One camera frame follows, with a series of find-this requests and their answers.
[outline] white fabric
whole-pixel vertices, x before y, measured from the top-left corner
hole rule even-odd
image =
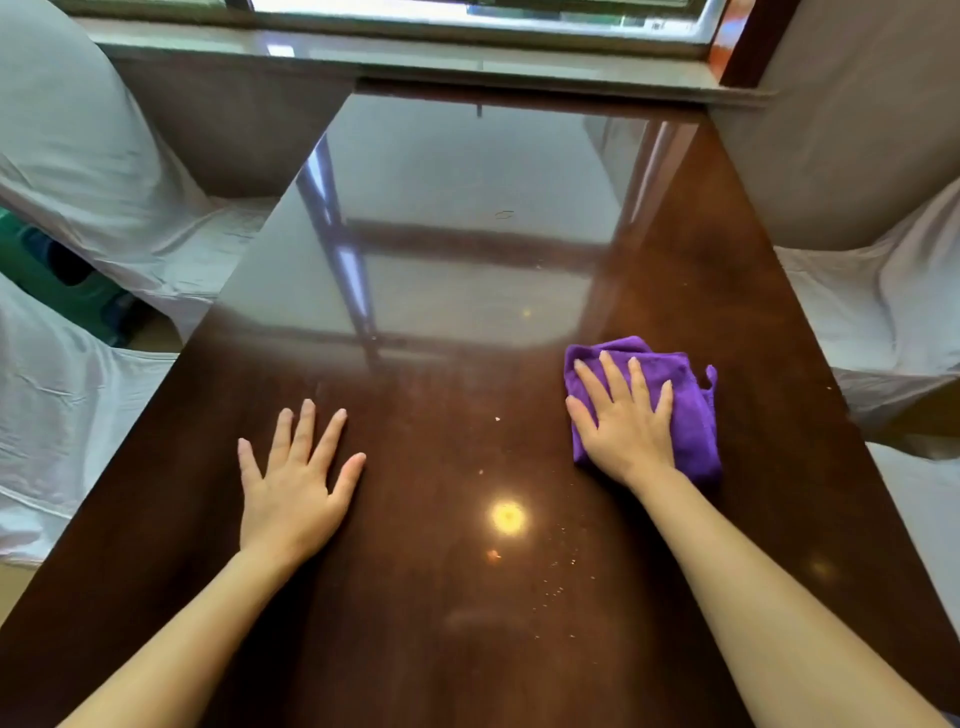
[[[208,198],[101,50],[47,0],[0,2],[0,206],[168,315],[185,340],[270,202]]]
[[[868,248],[777,256],[861,425],[960,377],[960,180]]]
[[[46,557],[176,358],[112,349],[0,276],[0,559]]]
[[[926,460],[884,445],[867,447],[960,635],[960,459]]]

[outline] window sill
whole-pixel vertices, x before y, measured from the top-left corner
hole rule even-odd
[[[762,106],[770,93],[726,88],[703,61],[513,50],[362,36],[76,18],[115,59],[200,54],[267,61],[336,76],[576,92],[714,105]]]

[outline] wooden table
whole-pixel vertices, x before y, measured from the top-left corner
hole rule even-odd
[[[717,506],[960,713],[960,645],[706,116],[368,87],[0,632],[0,724],[53,725],[206,584],[237,437],[264,457],[313,397],[368,470],[204,725],[748,725],[652,524],[571,462],[564,347],[628,334],[717,367]]]

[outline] hand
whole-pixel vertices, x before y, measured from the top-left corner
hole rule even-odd
[[[240,550],[257,551],[278,565],[295,569],[319,551],[336,532],[353,496],[367,456],[353,455],[340,470],[333,491],[326,491],[326,472],[347,421],[340,410],[326,426],[313,455],[313,425],[316,407],[304,400],[293,442],[290,427],[294,413],[280,412],[274,443],[267,461],[267,476],[260,474],[251,444],[237,444],[244,511],[240,523]]]
[[[673,444],[670,442],[673,383],[668,380],[663,384],[660,404],[654,412],[650,407],[647,382],[636,357],[629,364],[629,388],[609,353],[600,353],[600,363],[610,385],[609,395],[584,362],[579,359],[574,362],[577,376],[593,402],[599,425],[593,423],[587,406],[576,397],[566,398],[566,409],[590,460],[611,478],[636,492],[657,473],[674,467]]]

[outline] microfiber towel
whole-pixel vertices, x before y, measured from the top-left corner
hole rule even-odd
[[[630,382],[627,362],[636,357],[647,380],[650,402],[654,408],[660,401],[660,388],[667,379],[673,382],[673,419],[670,422],[670,437],[673,440],[673,456],[677,470],[698,486],[708,485],[720,478],[720,456],[717,453],[717,424],[713,412],[713,388],[717,372],[707,367],[709,389],[701,389],[697,377],[690,369],[690,360],[685,353],[654,353],[639,336],[597,344],[593,347],[572,346],[566,348],[564,357],[564,382],[566,391],[583,402],[596,422],[596,410],[590,402],[583,382],[573,369],[573,362],[581,359],[597,378],[610,386],[600,363],[600,352],[607,351],[613,363]],[[573,427],[573,460],[578,465],[589,461],[577,428]]]

